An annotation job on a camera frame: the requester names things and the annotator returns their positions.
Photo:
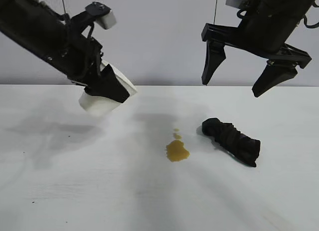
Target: brown liquid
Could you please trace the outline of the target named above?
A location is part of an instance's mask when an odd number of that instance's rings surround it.
[[[179,134],[174,133],[173,135],[176,140],[181,140],[181,136]]]
[[[184,148],[184,143],[180,140],[182,137],[174,133],[175,140],[166,146],[167,158],[172,162],[181,161],[189,157],[189,151]]]

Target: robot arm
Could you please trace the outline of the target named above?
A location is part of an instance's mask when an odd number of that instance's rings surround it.
[[[267,66],[253,86],[259,97],[273,86],[294,78],[296,66],[305,68],[311,61],[307,52],[285,44],[287,38],[304,18],[315,0],[227,0],[226,4],[240,9],[238,27],[206,24],[202,39],[207,43],[206,64],[202,75],[207,84],[218,66],[226,59],[224,46],[246,50],[267,58]]]
[[[102,63],[102,45],[92,36],[95,23],[103,29],[115,23],[112,10],[94,2],[70,18],[39,0],[0,0],[0,31],[40,59],[85,87],[80,104],[95,114],[125,102],[136,90],[108,63]],[[87,37],[82,33],[90,27]],[[98,111],[92,106],[98,103]]]

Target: cable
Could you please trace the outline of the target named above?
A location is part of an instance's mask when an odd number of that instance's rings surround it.
[[[215,24],[215,19],[216,19],[217,2],[218,2],[218,0],[216,0],[216,4],[215,4],[215,14],[214,14],[214,23],[213,24]]]
[[[319,22],[314,24],[314,25],[308,25],[308,18],[306,15],[304,16],[304,24],[305,24],[305,27],[307,27],[309,29],[315,29],[315,28],[319,27]]]
[[[64,9],[64,14],[66,14],[64,0],[62,0],[62,4],[63,4],[63,9]]]

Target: white backdrop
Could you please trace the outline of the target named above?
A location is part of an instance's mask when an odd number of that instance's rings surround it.
[[[45,0],[62,12],[61,0]],[[94,0],[66,0],[72,15]],[[104,45],[104,58],[135,84],[200,85],[205,62],[201,32],[212,23],[215,0],[97,0],[111,7],[118,23],[110,30],[97,27],[94,36]],[[218,0],[216,24],[237,26],[236,9]],[[310,23],[319,19],[312,8]],[[319,29],[300,25],[288,43],[306,50],[313,61],[285,85],[319,85]],[[252,85],[266,60],[226,48],[226,61],[210,85]],[[68,83],[65,76],[0,34],[0,83]]]

